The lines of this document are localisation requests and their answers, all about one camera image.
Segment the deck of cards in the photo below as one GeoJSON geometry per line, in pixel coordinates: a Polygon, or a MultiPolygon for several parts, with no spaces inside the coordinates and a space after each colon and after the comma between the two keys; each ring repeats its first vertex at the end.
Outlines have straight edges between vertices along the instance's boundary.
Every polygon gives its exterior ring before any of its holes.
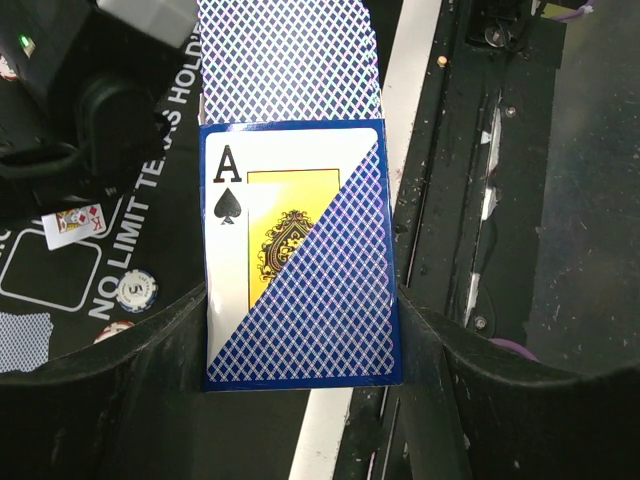
{"type": "Polygon", "coordinates": [[[72,208],[42,217],[49,250],[99,235],[107,229],[100,205],[72,208]]]}
{"type": "Polygon", "coordinates": [[[209,390],[401,382],[375,36],[359,0],[200,0],[209,390]]]}

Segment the ace of spades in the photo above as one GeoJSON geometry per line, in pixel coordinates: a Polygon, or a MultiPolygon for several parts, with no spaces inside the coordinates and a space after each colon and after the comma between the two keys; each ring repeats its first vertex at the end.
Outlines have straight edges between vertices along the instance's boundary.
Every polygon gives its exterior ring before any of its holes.
{"type": "Polygon", "coordinates": [[[268,241],[269,228],[297,209],[317,222],[378,141],[371,128],[217,128],[205,140],[203,177],[209,321],[213,322],[209,363],[268,288],[256,280],[260,273],[256,251],[268,241]]]}

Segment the purple cable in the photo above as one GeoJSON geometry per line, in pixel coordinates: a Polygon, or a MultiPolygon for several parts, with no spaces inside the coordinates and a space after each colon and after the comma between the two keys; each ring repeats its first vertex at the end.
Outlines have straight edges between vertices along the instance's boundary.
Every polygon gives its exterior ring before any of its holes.
{"type": "Polygon", "coordinates": [[[506,348],[507,350],[511,350],[512,352],[523,356],[524,358],[528,358],[529,360],[540,363],[540,360],[538,360],[533,353],[531,353],[519,343],[512,342],[511,340],[507,340],[506,338],[490,338],[489,341],[494,345],[497,345],[498,347],[506,348]]]}
{"type": "Polygon", "coordinates": [[[595,2],[596,0],[587,0],[587,3],[585,3],[579,9],[574,10],[572,12],[563,13],[561,15],[556,15],[555,17],[551,17],[551,20],[556,20],[557,22],[568,22],[569,20],[580,18],[584,16],[585,12],[589,7],[593,8],[593,4],[595,2]]]}

